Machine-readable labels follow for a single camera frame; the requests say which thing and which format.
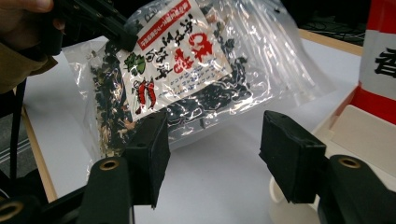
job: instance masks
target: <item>plastic bag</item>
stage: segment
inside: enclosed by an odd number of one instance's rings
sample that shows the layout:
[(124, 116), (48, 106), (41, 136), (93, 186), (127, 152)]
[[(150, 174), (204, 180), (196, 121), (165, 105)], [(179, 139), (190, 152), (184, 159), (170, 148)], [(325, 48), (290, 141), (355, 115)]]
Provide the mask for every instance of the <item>plastic bag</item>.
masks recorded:
[(332, 90), (279, 1), (157, 0), (125, 29), (138, 33), (133, 52), (106, 42), (89, 71), (68, 59), (102, 156), (120, 155), (156, 111), (168, 114), (170, 144), (182, 146), (254, 106), (297, 106)]

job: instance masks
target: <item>table surface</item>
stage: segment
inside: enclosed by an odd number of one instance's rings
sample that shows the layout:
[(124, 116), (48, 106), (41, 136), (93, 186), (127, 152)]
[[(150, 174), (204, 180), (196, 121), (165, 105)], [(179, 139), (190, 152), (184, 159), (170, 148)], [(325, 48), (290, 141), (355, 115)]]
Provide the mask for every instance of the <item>table surface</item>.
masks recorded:
[[(361, 47), (300, 31), (303, 45), (336, 90), (293, 109), (248, 111), (227, 128), (172, 151), (158, 206), (135, 206), (137, 223), (272, 223), (271, 174), (258, 156), (262, 115), (277, 110), (313, 131), (357, 85)], [(92, 156), (85, 149), (85, 103), (65, 57), (29, 77), (24, 121), (50, 201), (86, 184)]]

